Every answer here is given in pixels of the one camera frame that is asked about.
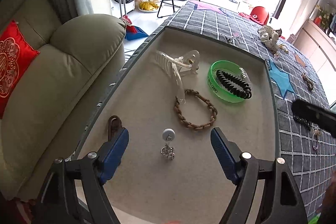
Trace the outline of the beige sideboard cabinet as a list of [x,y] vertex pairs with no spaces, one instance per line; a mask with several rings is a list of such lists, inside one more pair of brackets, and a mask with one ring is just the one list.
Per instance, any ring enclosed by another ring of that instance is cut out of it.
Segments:
[[308,19],[297,32],[293,45],[310,61],[332,105],[335,102],[335,43]]

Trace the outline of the grey checked bed cover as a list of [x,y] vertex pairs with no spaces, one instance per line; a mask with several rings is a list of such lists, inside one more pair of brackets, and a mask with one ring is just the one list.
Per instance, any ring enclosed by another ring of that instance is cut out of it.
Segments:
[[260,26],[230,10],[211,6],[202,8],[195,1],[188,1],[177,12],[154,25],[154,32],[147,38],[126,43],[129,58],[143,42],[151,40],[165,26],[187,30],[235,46],[266,61],[272,76],[281,74],[290,84],[288,90],[271,79],[280,126],[280,154],[289,162],[302,195],[307,217],[317,219],[325,190],[335,171],[335,139],[323,130],[319,137],[317,155],[311,145],[312,129],[294,117],[291,105],[296,99],[329,108],[321,81],[309,60],[294,46],[280,39],[289,53],[279,50],[275,56],[260,42]]

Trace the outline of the blue dustpan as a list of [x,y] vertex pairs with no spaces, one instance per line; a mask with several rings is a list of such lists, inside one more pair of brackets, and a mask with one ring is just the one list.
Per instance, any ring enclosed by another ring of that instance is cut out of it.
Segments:
[[149,35],[138,26],[127,26],[125,38],[128,41],[147,38]]

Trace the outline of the red embroidered cushion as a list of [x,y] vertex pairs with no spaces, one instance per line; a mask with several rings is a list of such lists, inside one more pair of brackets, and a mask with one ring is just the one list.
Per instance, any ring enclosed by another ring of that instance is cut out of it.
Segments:
[[1,115],[27,68],[39,55],[25,40],[15,21],[11,21],[1,34]]

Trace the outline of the black spiral tie in tray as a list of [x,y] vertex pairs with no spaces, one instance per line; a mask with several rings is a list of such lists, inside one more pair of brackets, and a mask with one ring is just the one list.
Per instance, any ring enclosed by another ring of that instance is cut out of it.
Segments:
[[245,100],[252,97],[251,87],[243,79],[223,70],[217,70],[216,77],[221,85],[234,96]]

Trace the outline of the round gold keychain charm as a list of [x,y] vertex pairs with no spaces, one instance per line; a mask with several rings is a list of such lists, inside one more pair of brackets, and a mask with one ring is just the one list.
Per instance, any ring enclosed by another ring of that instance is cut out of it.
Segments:
[[311,137],[311,145],[313,148],[313,151],[319,155],[320,151],[319,151],[319,137],[322,134],[322,131],[319,128],[313,128],[312,129],[312,137]]

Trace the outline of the red flower vase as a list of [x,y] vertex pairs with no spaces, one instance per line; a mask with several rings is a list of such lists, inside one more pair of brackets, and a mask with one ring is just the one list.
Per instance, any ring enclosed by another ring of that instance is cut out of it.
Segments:
[[322,22],[322,16],[318,16],[314,20],[314,24],[317,25],[317,26],[320,26],[321,22]]

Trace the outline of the green plastic bangle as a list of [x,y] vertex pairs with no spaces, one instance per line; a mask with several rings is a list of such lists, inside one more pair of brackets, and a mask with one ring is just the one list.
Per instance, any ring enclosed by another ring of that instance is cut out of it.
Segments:
[[214,94],[226,102],[240,103],[252,98],[246,71],[231,61],[214,62],[209,68],[207,81]]

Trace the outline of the red handled broom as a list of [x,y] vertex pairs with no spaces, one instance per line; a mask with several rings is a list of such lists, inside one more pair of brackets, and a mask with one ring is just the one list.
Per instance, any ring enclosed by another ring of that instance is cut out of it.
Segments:
[[137,30],[135,26],[132,24],[131,20],[127,16],[126,12],[126,0],[118,0],[120,6],[120,15],[121,20],[126,24],[126,31],[131,34],[136,34]]

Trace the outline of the green leather sofa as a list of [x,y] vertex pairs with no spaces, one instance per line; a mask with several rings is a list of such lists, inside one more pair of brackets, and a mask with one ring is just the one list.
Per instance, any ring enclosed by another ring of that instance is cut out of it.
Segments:
[[28,200],[52,161],[74,152],[105,86],[124,65],[126,28],[107,14],[62,22],[50,0],[1,0],[1,34],[12,20],[40,53],[1,115],[1,193]]

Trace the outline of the red plastic chair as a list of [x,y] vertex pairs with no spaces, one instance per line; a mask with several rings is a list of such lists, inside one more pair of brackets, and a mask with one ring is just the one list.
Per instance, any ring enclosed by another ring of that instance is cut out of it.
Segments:
[[243,18],[252,20],[253,22],[264,26],[268,23],[269,12],[262,6],[256,6],[252,9],[250,14],[246,14],[244,12],[239,13]]

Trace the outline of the gold hair clip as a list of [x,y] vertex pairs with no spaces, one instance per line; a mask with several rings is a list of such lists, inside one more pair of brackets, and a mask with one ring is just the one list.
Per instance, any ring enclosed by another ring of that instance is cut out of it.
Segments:
[[279,44],[279,45],[278,45],[278,48],[279,48],[280,50],[282,50],[283,52],[285,52],[286,54],[289,53],[288,48],[285,46],[285,44]]

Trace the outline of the beige jewelry tray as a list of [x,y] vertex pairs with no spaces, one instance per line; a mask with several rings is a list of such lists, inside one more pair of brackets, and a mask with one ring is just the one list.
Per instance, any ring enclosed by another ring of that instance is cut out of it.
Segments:
[[[178,103],[172,82],[153,63],[152,53],[179,57],[197,50],[197,74],[182,77],[185,89],[199,92]],[[251,81],[252,98],[240,103],[221,100],[207,81],[219,60],[242,67]],[[210,142],[209,100],[219,127],[242,151],[273,160],[276,113],[265,62],[233,46],[189,32],[164,29],[117,84],[91,127],[80,157],[97,151],[108,138],[108,119],[118,116],[129,132],[129,144],[113,178],[104,185],[108,201],[121,223],[219,223],[235,186],[226,179]],[[161,155],[162,133],[175,131],[175,158]]]

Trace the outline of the yellow basket with bananas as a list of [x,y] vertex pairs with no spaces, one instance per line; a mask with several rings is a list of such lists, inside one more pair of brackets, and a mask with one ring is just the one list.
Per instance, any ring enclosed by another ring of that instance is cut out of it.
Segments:
[[142,0],[138,8],[143,12],[157,12],[159,10],[158,0]]

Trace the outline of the brown snap hair clip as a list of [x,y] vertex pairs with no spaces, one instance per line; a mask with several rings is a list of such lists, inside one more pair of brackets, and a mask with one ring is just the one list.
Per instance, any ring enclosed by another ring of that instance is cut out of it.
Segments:
[[122,121],[116,115],[113,115],[108,120],[108,141],[114,138],[114,135],[122,128]]

